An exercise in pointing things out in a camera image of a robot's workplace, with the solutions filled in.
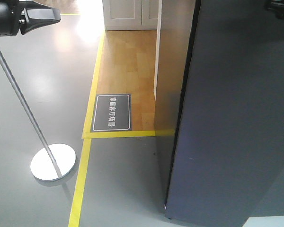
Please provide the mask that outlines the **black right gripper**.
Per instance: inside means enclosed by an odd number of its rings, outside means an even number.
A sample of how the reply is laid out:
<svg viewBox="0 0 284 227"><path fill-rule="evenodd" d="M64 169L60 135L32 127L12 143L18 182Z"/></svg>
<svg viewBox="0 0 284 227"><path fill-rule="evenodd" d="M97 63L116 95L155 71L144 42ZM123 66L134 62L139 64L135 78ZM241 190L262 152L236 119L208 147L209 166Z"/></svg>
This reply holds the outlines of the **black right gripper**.
<svg viewBox="0 0 284 227"><path fill-rule="evenodd" d="M278 19L284 20L284 0L266 0L265 9L273 12Z"/></svg>

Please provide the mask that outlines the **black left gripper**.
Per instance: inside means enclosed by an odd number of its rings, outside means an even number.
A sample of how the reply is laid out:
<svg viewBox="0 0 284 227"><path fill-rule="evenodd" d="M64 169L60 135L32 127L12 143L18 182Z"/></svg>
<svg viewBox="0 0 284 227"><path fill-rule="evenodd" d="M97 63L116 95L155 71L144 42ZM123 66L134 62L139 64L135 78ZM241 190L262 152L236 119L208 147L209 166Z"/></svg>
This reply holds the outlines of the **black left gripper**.
<svg viewBox="0 0 284 227"><path fill-rule="evenodd" d="M21 13L24 10L24 24ZM19 0L0 0L0 36L22 35L40 27L59 23L60 11L56 8L24 8Z"/></svg>

